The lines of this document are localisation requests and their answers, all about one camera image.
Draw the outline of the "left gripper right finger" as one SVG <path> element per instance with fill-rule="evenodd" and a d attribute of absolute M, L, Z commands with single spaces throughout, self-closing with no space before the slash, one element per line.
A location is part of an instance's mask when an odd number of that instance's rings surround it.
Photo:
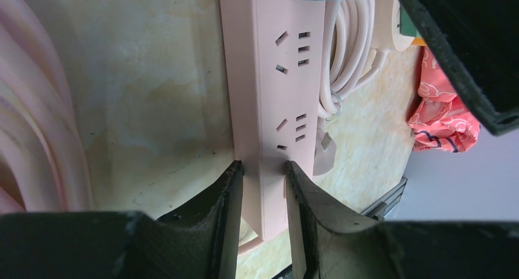
<path fill-rule="evenodd" d="M 517 278 L 518 224 L 377 221 L 286 163 L 296 278 Z"/>

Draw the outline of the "pink long power strip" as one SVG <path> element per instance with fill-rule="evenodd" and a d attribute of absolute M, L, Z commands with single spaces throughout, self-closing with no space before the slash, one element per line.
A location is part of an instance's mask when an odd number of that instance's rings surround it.
<path fill-rule="evenodd" d="M 199 153 L 245 168 L 242 218 L 288 228 L 283 165 L 313 171 L 324 3 L 1 0 L 3 207 L 164 209 Z"/>

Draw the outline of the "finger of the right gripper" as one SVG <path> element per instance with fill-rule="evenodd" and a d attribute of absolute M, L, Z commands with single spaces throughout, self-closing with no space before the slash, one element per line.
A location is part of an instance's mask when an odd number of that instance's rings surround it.
<path fill-rule="evenodd" d="M 518 0 L 399 0 L 468 110 L 518 128 Z"/>

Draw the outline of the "green charger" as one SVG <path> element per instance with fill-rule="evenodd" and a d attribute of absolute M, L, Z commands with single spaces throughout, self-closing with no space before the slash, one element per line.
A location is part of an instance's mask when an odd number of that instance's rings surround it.
<path fill-rule="evenodd" d="M 403 6 L 400 7 L 400 33 L 414 38 L 422 37 Z"/>

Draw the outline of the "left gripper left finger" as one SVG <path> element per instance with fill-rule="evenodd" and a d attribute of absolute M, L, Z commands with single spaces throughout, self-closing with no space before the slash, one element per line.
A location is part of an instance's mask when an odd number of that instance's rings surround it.
<path fill-rule="evenodd" d="M 244 167 L 153 219 L 139 211 L 1 217 L 2 278 L 234 278 Z"/>

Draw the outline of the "orange power strip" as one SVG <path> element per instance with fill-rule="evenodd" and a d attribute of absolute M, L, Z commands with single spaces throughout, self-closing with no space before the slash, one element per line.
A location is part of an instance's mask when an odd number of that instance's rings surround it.
<path fill-rule="evenodd" d="M 425 47 L 427 46 L 425 40 L 421 37 L 415 37 L 412 41 L 412 45 L 415 45 L 415 46 L 420 46 L 420 47 Z"/>

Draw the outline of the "pink round power strip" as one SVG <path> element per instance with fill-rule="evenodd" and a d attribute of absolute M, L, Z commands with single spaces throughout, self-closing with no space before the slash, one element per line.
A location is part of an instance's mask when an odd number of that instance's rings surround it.
<path fill-rule="evenodd" d="M 404 51 L 412 37 L 400 32 L 399 0 L 326 2 L 318 96 L 314 176 L 334 167 L 337 145 L 324 126 L 345 109 L 347 96 L 380 76 L 392 51 Z"/>

